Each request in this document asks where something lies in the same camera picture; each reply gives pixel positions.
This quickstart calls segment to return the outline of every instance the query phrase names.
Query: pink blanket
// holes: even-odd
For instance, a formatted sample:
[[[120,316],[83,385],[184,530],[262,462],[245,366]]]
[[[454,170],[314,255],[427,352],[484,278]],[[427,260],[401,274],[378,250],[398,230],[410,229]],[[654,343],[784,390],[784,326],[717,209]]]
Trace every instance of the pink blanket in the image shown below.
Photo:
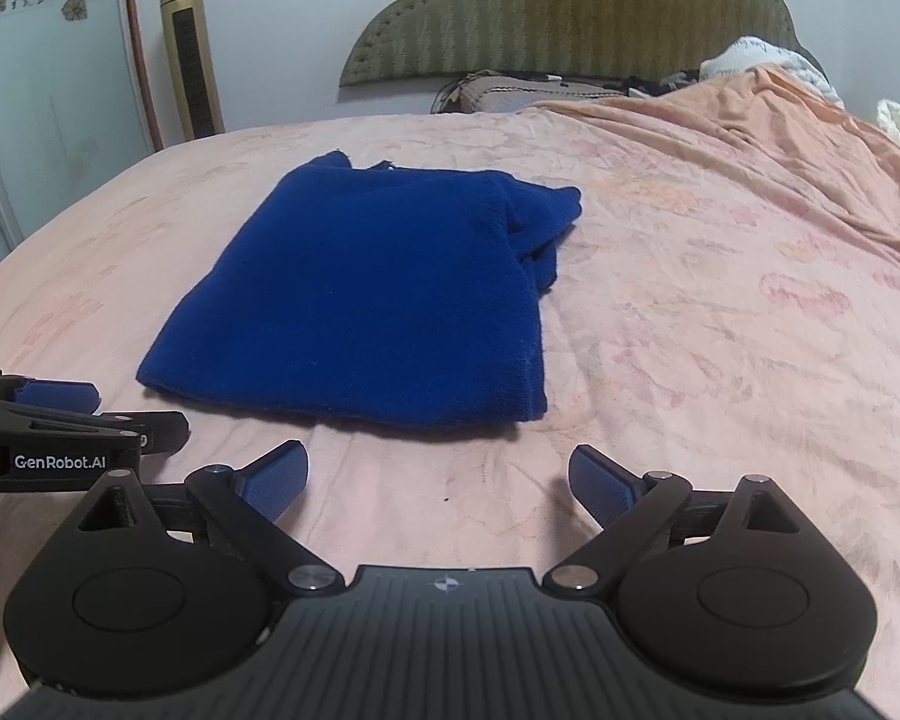
[[[408,437],[187,409],[192,440],[149,477],[303,440],[310,488],[280,524],[352,574],[358,562],[552,565],[593,532],[564,482],[579,442],[702,488],[769,474],[874,593],[860,688],[900,720],[900,150],[772,68],[661,100],[189,143],[0,265],[0,365],[92,380],[107,409],[171,407],[133,381],[154,334],[276,180],[332,148],[358,166],[495,167],[583,190],[541,301],[549,413]],[[73,501],[0,496],[0,614]],[[24,689],[0,621],[0,709]]]

